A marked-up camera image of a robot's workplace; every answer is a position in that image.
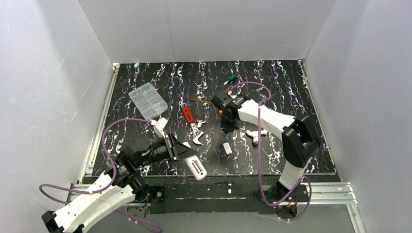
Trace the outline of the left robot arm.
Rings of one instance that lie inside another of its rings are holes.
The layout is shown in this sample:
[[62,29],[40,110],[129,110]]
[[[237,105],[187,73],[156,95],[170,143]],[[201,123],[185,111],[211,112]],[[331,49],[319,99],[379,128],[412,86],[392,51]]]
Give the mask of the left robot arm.
[[131,202],[150,204],[165,201],[165,187],[149,185],[140,169],[156,162],[183,160],[197,180],[207,172],[188,143],[165,134],[155,143],[136,137],[123,147],[109,171],[103,172],[86,190],[57,211],[47,211],[42,220],[50,233],[86,233],[110,213]]

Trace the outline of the white remote control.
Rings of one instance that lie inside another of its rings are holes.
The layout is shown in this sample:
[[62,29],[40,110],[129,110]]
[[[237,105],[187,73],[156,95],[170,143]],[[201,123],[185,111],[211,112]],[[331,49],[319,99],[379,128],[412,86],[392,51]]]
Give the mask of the white remote control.
[[185,158],[184,162],[189,167],[196,180],[200,181],[207,176],[207,171],[197,155]]

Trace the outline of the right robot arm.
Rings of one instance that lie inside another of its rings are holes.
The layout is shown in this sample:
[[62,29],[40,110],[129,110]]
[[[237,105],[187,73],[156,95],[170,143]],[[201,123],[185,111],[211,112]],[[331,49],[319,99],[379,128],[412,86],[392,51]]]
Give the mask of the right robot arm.
[[280,199],[299,183],[321,141],[309,117],[295,117],[271,110],[245,95],[231,96],[224,91],[211,99],[222,112],[220,128],[224,133],[239,129],[240,121],[256,125],[277,136],[286,159],[276,186],[264,191],[267,198]]

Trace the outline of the yellow tape measure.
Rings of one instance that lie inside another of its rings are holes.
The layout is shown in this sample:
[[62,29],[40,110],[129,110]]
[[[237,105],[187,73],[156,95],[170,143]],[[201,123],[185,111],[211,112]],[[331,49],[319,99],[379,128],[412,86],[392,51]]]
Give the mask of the yellow tape measure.
[[[211,101],[208,100],[200,100],[200,99],[195,99],[195,98],[189,98],[190,101],[196,101],[196,102],[201,102],[201,103],[208,103],[208,104],[213,104]],[[218,113],[221,115],[223,113],[222,110],[218,110]]]

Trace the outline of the white battery cover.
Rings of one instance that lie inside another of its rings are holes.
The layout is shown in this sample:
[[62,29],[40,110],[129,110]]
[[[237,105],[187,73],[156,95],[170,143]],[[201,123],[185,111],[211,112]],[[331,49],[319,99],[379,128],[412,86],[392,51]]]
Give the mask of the white battery cover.
[[225,151],[226,155],[231,155],[232,154],[232,149],[231,149],[231,146],[228,142],[223,143],[223,148],[224,148],[224,151]]

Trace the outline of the green handled screwdriver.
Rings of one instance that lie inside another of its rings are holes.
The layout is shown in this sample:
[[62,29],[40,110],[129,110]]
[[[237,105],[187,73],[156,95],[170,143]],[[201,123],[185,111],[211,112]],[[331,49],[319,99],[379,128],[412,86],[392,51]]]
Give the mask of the green handled screwdriver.
[[237,73],[232,73],[224,83],[224,85],[227,85],[228,83],[232,83],[238,79],[239,75]]

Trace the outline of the red adjustable wrench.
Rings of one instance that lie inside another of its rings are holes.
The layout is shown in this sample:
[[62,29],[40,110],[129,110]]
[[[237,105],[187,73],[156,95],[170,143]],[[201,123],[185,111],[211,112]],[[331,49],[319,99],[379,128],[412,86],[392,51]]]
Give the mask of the red adjustable wrench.
[[200,138],[204,135],[204,132],[199,130],[197,125],[195,124],[195,118],[193,117],[193,114],[186,103],[181,104],[181,109],[183,112],[183,116],[186,119],[187,123],[190,125],[192,132],[193,132],[193,143],[195,145],[202,145],[202,142],[200,141]]

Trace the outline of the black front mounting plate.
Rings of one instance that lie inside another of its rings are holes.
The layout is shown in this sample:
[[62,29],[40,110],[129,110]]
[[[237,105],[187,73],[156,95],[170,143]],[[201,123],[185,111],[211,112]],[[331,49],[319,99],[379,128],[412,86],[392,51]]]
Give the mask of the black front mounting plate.
[[166,213],[231,213],[251,212],[274,214],[257,196],[256,175],[207,176],[198,181],[191,176],[148,176],[149,185],[159,185],[165,191],[160,203],[150,203],[145,212]]

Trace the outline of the clear plastic screw box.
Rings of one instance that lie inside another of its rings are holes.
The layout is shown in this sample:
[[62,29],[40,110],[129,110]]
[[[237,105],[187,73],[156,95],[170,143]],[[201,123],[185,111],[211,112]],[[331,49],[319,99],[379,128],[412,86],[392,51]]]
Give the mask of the clear plastic screw box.
[[151,83],[145,83],[128,95],[144,119],[156,118],[168,109],[167,103]]

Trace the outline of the white plastic faucet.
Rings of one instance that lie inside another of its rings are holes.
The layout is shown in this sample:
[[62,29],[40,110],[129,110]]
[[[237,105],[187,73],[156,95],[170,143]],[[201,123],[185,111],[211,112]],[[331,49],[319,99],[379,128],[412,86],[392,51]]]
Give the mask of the white plastic faucet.
[[258,145],[259,142],[259,136],[266,136],[269,132],[267,130],[261,130],[260,133],[259,131],[251,131],[251,130],[247,130],[246,134],[247,136],[249,136],[250,138],[252,138],[252,142],[254,146]]

